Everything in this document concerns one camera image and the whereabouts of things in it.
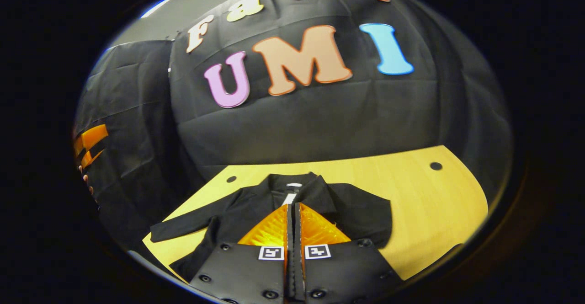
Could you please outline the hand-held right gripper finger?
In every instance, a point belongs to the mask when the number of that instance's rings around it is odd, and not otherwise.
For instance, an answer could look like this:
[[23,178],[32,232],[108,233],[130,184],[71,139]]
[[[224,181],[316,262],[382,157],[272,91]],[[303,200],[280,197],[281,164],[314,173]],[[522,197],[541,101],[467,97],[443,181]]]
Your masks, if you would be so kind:
[[347,237],[309,206],[295,205],[295,300],[373,304],[403,279],[371,239]]
[[292,222],[284,204],[240,241],[217,245],[190,285],[230,304],[286,304],[295,291]]

